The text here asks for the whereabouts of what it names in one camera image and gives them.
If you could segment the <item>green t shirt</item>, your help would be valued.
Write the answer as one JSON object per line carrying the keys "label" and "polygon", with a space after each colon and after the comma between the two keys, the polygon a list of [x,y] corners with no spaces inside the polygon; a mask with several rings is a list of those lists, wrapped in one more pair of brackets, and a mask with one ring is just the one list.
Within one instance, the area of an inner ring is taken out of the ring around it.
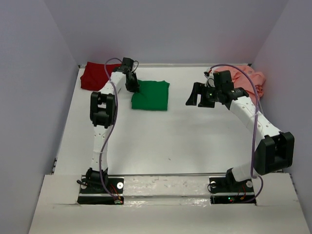
{"label": "green t shirt", "polygon": [[139,92],[132,95],[131,108],[144,111],[167,111],[170,83],[139,80]]}

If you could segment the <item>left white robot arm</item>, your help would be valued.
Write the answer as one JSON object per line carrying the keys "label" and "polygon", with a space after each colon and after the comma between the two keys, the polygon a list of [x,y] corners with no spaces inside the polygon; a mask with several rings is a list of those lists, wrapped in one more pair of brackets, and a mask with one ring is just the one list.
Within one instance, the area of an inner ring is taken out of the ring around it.
{"label": "left white robot arm", "polygon": [[139,91],[139,84],[134,64],[138,61],[131,58],[116,59],[121,65],[114,68],[109,74],[107,64],[104,64],[104,73],[108,81],[99,91],[92,92],[90,96],[90,120],[94,127],[94,144],[91,166],[85,174],[86,185],[96,192],[108,190],[108,141],[116,125],[118,114],[118,92],[124,86],[132,93]]}

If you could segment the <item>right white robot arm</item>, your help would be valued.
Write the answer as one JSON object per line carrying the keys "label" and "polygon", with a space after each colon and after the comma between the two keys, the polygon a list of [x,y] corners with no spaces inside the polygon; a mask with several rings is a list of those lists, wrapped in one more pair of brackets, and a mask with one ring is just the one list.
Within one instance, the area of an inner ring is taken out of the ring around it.
{"label": "right white robot arm", "polygon": [[263,176],[293,164],[294,136],[283,132],[259,111],[247,91],[234,87],[230,71],[214,72],[214,85],[195,82],[187,106],[214,108],[215,103],[225,105],[252,133],[252,159],[250,162],[227,170],[217,183],[229,191],[236,191],[254,176]]}

